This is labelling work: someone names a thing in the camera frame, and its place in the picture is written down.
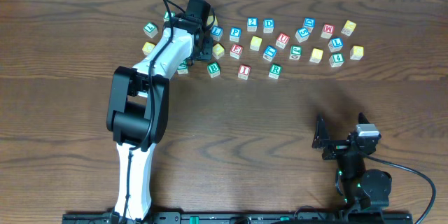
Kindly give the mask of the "red E block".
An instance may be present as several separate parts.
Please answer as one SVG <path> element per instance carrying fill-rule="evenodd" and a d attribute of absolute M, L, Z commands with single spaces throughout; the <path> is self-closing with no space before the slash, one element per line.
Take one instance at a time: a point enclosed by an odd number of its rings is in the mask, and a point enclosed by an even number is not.
<path fill-rule="evenodd" d="M 230 56 L 239 59 L 242 55 L 243 47 L 238 44 L 233 44 L 230 49 Z"/>

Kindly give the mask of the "green R block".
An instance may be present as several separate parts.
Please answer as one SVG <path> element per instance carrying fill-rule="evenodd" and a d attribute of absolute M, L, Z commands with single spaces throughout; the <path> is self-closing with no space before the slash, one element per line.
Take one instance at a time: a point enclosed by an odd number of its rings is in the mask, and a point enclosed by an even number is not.
<path fill-rule="evenodd" d="M 273 79 L 278 79 L 281 75 L 281 72 L 282 72 L 282 66 L 278 64 L 272 64 L 269 69 L 268 76 Z"/>

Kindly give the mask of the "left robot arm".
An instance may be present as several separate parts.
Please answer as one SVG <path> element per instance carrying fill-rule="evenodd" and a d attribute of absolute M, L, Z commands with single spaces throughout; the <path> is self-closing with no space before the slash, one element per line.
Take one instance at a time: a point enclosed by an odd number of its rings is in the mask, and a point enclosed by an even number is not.
<path fill-rule="evenodd" d="M 114 72 L 106 127 L 116 142 L 120 179 L 112 223 L 141 223 L 150 211 L 152 158 L 167 126 L 169 82 L 185 60 L 210 60 L 207 29 L 206 17 L 176 15 L 143 60 Z"/>

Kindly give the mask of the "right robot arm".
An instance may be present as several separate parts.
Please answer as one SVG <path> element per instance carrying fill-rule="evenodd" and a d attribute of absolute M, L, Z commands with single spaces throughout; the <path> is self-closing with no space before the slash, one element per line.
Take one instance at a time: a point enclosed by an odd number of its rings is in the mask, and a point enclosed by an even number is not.
<path fill-rule="evenodd" d="M 356 214 L 380 214 L 389 205 L 391 175 L 378 169 L 366 169 L 365 158 L 376 151 L 381 134 L 363 113 L 346 139 L 332 140 L 321 116 L 316 118 L 316 131 L 311 147 L 321 149 L 323 160 L 336 160 L 335 186 L 346 206 L 339 217 L 353 221 Z"/>

